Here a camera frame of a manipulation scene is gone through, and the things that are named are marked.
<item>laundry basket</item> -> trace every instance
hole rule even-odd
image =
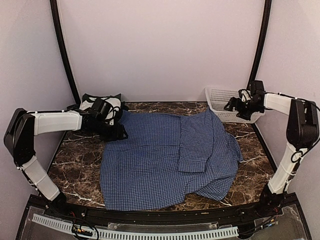
[[[233,90],[221,90],[214,87],[205,88],[205,97],[208,102],[209,108],[220,118],[223,123],[246,123],[253,124],[255,121],[264,115],[264,113],[254,112],[251,116],[251,120],[244,120],[237,117],[238,111],[226,111],[225,105],[229,102],[230,98],[239,97],[238,91]]]

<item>garment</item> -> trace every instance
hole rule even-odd
[[[100,169],[107,209],[159,209],[183,202],[188,193],[217,201],[226,196],[243,158],[212,111],[123,111],[120,123],[129,138],[106,144]]]

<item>white backdrop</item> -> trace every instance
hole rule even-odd
[[[264,0],[59,0],[80,95],[203,101],[246,87]]]

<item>perforated basket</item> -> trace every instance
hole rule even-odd
[[[238,91],[221,90],[208,86],[205,88],[205,97],[210,109],[220,118],[221,122],[223,123],[253,124],[258,120],[258,118],[260,118],[260,116],[264,115],[264,113],[255,112],[252,114],[251,120],[248,121],[237,117],[238,111],[224,110],[224,107],[229,102],[230,98],[239,97]]]

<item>brown marble surface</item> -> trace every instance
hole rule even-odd
[[[207,109],[205,102],[127,103],[133,113],[170,113],[193,115]],[[273,175],[271,165],[250,124],[224,123],[239,146],[244,161],[229,193],[222,201],[215,201],[195,193],[185,196],[184,202],[161,211],[189,211],[236,206],[257,202],[259,195]],[[103,208],[100,190],[100,165],[105,143],[98,135],[69,131],[48,172],[53,182],[62,189],[69,203]]]

